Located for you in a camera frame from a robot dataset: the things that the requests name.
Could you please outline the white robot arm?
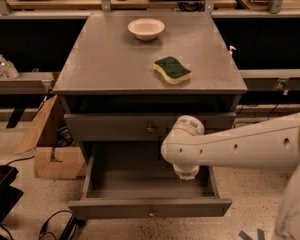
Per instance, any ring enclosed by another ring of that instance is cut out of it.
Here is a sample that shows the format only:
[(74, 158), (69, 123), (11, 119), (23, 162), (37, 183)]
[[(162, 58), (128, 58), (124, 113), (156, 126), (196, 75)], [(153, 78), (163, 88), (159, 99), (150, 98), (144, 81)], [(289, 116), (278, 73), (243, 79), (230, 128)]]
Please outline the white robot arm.
[(291, 170), (273, 240), (300, 240), (300, 112), (212, 134), (184, 115), (163, 141), (161, 154), (183, 180), (195, 178), (201, 166)]

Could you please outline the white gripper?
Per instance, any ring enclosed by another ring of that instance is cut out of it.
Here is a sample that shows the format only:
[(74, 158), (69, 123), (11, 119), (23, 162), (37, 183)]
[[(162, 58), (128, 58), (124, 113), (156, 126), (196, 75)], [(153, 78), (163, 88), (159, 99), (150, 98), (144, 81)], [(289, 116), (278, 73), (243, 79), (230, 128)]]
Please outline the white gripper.
[[(195, 117), (189, 115), (179, 117), (172, 128), (172, 135), (179, 137), (199, 136), (203, 135), (204, 132), (203, 124)], [(193, 180), (198, 174), (200, 167), (198, 165), (174, 163), (173, 169), (182, 180)]]

